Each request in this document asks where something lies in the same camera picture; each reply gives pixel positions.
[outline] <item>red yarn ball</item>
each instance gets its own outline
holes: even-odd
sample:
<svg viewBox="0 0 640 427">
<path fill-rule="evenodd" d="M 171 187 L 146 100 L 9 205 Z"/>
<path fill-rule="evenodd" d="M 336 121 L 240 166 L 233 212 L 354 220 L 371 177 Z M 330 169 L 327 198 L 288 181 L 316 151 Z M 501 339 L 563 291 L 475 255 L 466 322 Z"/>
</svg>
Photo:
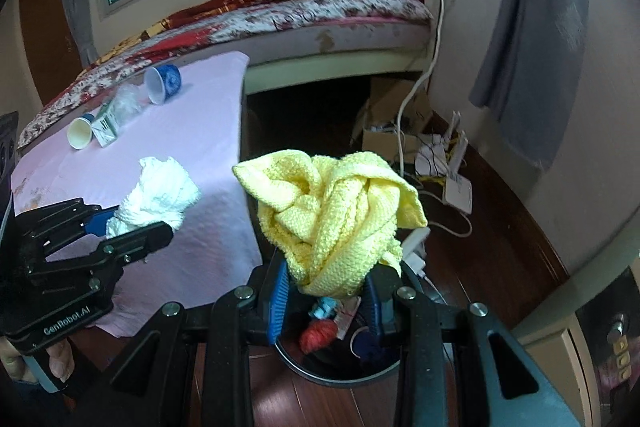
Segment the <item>red yarn ball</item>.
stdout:
<svg viewBox="0 0 640 427">
<path fill-rule="evenodd" d="M 300 349 L 305 355 L 328 347 L 338 335 L 338 325 L 331 319 L 313 321 L 300 335 Z"/>
</svg>

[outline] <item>white cup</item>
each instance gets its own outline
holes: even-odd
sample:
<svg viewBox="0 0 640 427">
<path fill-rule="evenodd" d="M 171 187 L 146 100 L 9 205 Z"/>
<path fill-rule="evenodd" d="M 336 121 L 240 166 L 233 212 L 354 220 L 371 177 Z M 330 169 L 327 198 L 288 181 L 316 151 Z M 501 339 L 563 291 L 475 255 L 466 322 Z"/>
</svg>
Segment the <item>white cup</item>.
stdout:
<svg viewBox="0 0 640 427">
<path fill-rule="evenodd" d="M 74 149 L 84 149 L 91 143 L 94 132 L 91 130 L 91 123 L 94 115 L 87 113 L 74 119 L 66 130 L 66 139 Z"/>
</svg>

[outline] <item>wooden door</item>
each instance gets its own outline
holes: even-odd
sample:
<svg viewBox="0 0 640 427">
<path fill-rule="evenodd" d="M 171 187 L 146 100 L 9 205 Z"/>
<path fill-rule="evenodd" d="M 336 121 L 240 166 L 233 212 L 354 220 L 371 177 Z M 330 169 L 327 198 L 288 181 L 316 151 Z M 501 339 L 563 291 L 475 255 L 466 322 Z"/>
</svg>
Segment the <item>wooden door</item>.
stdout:
<svg viewBox="0 0 640 427">
<path fill-rule="evenodd" d="M 20 24 L 31 76 L 46 105 L 82 71 L 62 0 L 20 0 Z"/>
</svg>

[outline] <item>white cable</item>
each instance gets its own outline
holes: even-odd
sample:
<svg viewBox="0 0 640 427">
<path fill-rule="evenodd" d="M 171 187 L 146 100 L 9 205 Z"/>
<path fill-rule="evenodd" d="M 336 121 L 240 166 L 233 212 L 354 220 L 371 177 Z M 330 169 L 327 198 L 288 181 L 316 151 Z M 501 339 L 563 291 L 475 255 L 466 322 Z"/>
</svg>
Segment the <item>white cable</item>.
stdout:
<svg viewBox="0 0 640 427">
<path fill-rule="evenodd" d="M 438 200 L 442 204 L 446 204 L 439 197 L 437 197 L 433 192 L 429 192 L 428 190 L 418 190 L 418 194 L 425 194 L 427 196 L 430 196 L 431 198 L 434 198 L 434 199 Z M 469 225 L 468 232 L 465 232 L 465 233 L 454 232 L 453 230 L 448 229 L 447 227 L 445 227 L 443 224 L 438 223 L 436 221 L 431 221 L 430 219 L 427 220 L 427 225 L 428 225 L 428 227 L 438 227 L 439 229 L 443 229 L 445 232 L 449 232 L 451 235 L 453 235 L 455 237 L 459 237 L 460 239 L 464 239 L 465 237 L 469 237 L 471 235 L 471 233 L 474 231 L 474 227 L 471 224 L 471 221 L 469 221 L 469 218 L 465 216 L 465 214 L 463 214 L 460 211 L 458 211 L 458 213 L 460 214 L 460 216 L 462 216 L 465 219 L 465 221 Z"/>
<path fill-rule="evenodd" d="M 398 111 L 398 120 L 396 121 L 396 133 L 398 134 L 398 152 L 400 156 L 400 175 L 404 176 L 404 152 L 402 151 L 402 142 L 400 139 L 400 121 L 402 120 L 402 114 L 404 113 L 404 108 L 407 106 L 409 101 L 414 97 L 415 93 L 418 91 L 418 88 L 431 77 L 431 73 L 433 73 L 433 68 L 435 68 L 436 62 L 438 61 L 438 54 L 440 53 L 440 33 L 442 31 L 442 19 L 444 16 L 444 0 L 440 0 L 440 11 L 438 13 L 438 25 L 436 26 L 436 40 L 435 40 L 435 48 L 433 51 L 433 59 L 431 60 L 431 64 L 427 70 L 421 74 L 420 78 L 415 81 L 414 87 L 412 87 L 409 94 L 406 96 L 402 103 L 400 104 L 400 109 Z"/>
<path fill-rule="evenodd" d="M 434 290 L 436 290 L 436 293 L 440 296 L 440 298 L 442 299 L 442 302 L 444 302 L 447 306 L 449 306 L 447 299 L 445 299 L 442 293 L 440 293 L 440 290 L 436 288 L 436 285 L 434 285 L 434 283 L 431 282 L 431 279 L 429 279 L 424 273 L 420 274 L 420 276 L 429 283 L 429 286 L 431 286 Z"/>
<path fill-rule="evenodd" d="M 456 279 L 458 279 L 458 283 L 460 284 L 462 291 L 465 293 L 466 300 L 469 301 L 469 304 L 471 304 L 471 297 L 469 297 L 469 294 L 466 292 L 465 285 L 463 285 L 462 281 L 460 280 L 460 277 L 456 276 Z"/>
<path fill-rule="evenodd" d="M 391 127 L 383 127 L 382 129 L 380 129 L 380 132 L 397 133 L 398 130 L 396 129 L 396 126 L 392 124 Z M 404 131 L 402 129 L 400 130 L 400 134 L 402 135 L 402 149 L 404 149 L 404 146 L 406 145 L 406 136 L 404 135 Z"/>
</svg>

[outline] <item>plastic bag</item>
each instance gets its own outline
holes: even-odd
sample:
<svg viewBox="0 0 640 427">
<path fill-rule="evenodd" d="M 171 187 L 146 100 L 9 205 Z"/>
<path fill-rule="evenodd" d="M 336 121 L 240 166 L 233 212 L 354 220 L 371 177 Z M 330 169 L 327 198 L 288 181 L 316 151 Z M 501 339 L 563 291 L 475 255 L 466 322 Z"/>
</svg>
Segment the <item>plastic bag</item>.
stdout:
<svg viewBox="0 0 640 427">
<path fill-rule="evenodd" d="M 140 87 L 133 84 L 122 84 L 113 97 L 113 116 L 118 127 L 133 120 L 145 108 L 141 102 Z"/>
</svg>

